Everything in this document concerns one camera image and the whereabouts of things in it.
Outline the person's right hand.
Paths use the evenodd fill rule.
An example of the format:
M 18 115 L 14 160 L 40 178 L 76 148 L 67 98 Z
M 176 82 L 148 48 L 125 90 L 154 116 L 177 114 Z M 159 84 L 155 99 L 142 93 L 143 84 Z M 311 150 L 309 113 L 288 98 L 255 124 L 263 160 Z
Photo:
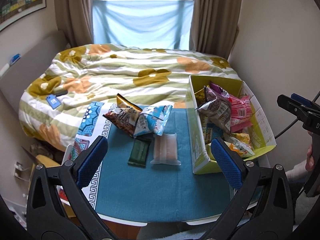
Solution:
M 312 154 L 313 154 L 313 145 L 310 144 L 306 154 L 306 165 L 305 165 L 305 169 L 308 172 L 311 172 L 315 166 L 315 161 Z

